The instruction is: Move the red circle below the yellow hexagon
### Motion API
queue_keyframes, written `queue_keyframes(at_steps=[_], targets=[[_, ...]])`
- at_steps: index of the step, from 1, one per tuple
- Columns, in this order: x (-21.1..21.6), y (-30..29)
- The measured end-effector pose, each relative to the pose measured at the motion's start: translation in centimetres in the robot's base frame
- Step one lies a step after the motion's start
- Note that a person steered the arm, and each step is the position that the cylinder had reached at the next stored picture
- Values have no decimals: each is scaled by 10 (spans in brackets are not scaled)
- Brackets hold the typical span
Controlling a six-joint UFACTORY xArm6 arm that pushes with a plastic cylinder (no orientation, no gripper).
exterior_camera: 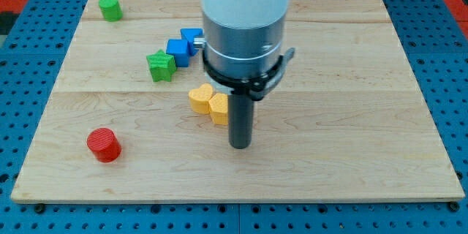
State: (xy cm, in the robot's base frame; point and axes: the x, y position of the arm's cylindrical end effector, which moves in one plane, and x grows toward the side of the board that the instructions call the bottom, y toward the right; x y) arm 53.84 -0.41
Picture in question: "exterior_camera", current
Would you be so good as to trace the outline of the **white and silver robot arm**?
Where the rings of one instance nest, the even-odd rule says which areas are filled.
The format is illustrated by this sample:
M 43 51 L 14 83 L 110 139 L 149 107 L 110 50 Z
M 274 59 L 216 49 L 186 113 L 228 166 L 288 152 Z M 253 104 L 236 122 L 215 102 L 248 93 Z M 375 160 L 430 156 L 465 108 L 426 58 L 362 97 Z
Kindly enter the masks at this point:
M 228 90 L 278 64 L 289 0 L 201 0 L 205 73 Z

